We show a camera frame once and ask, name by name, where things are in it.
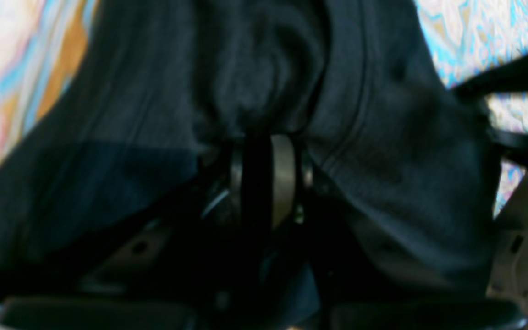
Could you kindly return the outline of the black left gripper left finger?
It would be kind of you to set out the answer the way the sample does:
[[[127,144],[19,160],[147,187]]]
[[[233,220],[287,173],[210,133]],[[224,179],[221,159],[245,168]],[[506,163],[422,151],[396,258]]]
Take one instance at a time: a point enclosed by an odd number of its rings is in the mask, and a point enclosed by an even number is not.
[[[227,144],[146,209],[22,265],[0,330],[196,329],[200,307],[237,278],[243,147]]]

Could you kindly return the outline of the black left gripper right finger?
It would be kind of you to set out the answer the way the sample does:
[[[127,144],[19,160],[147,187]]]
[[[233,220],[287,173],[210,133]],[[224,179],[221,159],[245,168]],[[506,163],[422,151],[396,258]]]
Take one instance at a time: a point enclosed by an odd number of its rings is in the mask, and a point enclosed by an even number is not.
[[[522,330],[507,299],[456,289],[425,267],[314,167],[301,143],[271,137],[272,223],[292,220],[321,300],[311,330]]]

